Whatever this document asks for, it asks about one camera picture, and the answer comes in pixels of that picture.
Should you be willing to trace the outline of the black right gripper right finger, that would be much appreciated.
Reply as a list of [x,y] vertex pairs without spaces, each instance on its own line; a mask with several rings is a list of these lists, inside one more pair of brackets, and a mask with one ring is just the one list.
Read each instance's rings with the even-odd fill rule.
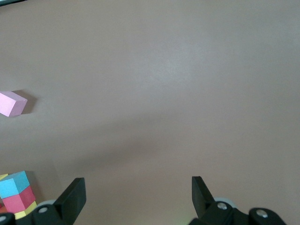
[[285,225],[274,211],[252,208],[245,214],[225,201],[216,201],[200,176],[192,177],[192,202],[197,217],[190,225]]

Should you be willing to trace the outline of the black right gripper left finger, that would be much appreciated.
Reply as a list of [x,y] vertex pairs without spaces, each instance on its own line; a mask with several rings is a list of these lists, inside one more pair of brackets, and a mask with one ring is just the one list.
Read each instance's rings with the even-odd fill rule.
[[72,225],[86,204],[84,178],[76,178],[53,204],[36,207],[23,218],[13,213],[1,213],[2,225]]

